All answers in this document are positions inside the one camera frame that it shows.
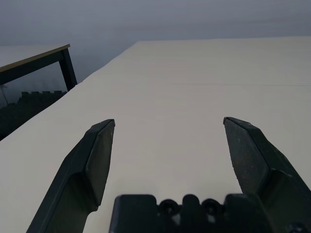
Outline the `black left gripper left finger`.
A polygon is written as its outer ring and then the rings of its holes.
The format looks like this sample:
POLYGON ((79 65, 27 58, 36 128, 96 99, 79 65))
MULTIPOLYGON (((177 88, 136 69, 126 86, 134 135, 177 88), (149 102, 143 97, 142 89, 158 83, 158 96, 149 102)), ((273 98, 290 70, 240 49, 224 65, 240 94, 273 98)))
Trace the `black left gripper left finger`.
POLYGON ((109 174, 115 121, 86 131, 63 160, 29 228, 29 233, 81 233, 102 203, 109 174))

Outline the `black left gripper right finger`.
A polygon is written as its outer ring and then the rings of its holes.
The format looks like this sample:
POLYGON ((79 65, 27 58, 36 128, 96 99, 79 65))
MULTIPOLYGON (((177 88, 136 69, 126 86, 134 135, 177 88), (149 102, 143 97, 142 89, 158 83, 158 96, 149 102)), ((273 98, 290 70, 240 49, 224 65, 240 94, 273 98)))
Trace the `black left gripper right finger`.
POLYGON ((256 195, 276 233, 311 231, 311 191, 286 156, 249 122, 223 120, 231 163, 244 194, 256 195))

